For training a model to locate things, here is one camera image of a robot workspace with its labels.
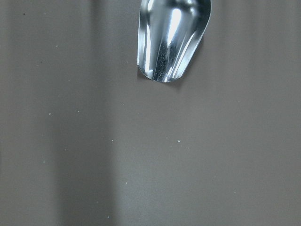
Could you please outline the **metal ice scoop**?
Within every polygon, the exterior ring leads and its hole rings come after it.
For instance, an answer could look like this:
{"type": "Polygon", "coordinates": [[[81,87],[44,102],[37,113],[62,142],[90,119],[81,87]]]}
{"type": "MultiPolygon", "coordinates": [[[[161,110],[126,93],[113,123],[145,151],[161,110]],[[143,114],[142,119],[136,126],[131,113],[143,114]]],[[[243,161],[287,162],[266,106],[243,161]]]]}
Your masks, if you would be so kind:
{"type": "Polygon", "coordinates": [[[137,66],[157,82],[181,78],[211,16],[209,0],[143,0],[141,2],[137,66]]]}

